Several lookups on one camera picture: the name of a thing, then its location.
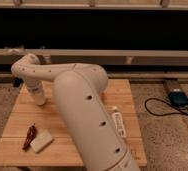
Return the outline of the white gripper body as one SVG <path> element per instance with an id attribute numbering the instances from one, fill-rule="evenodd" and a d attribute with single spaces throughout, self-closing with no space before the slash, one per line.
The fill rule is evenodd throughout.
<path id="1" fill-rule="evenodd" d="M 42 106 L 46 103 L 46 97 L 42 84 L 37 84 L 35 86 L 28 86 L 27 90 L 36 105 Z"/>

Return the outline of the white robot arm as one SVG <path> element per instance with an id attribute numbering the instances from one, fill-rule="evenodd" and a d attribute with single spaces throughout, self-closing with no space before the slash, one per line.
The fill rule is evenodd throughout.
<path id="1" fill-rule="evenodd" d="M 12 64 L 11 71 L 24 81 L 38 105 L 45 103 L 42 83 L 53 83 L 56 110 L 87 171 L 140 171 L 100 98 L 108 85 L 107 73 L 101 66 L 42 65 L 36 55 L 27 54 Z"/>

